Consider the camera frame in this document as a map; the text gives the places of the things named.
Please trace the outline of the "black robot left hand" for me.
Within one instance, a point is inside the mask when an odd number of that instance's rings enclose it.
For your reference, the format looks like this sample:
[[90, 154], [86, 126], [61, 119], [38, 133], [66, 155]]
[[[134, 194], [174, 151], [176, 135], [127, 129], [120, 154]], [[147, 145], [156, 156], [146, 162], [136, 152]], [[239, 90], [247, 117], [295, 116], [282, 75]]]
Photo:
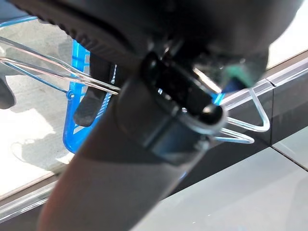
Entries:
[[300, 0], [15, 0], [126, 72], [61, 175], [39, 231], [128, 231], [228, 122], [212, 95], [250, 88]]

